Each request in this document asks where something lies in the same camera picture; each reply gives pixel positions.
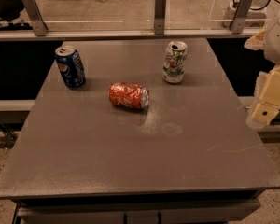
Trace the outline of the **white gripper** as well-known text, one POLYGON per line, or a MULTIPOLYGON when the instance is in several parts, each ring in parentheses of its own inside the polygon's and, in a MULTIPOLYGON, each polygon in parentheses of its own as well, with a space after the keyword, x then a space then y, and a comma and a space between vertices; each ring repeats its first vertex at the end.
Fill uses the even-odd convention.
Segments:
MULTIPOLYGON (((280 10, 255 35, 244 43, 250 50, 264 50, 267 60, 280 64, 280 10)), ((280 65, 269 73, 260 71, 254 89, 254 99, 248 110, 246 125, 252 129, 268 126, 280 112, 280 65)))

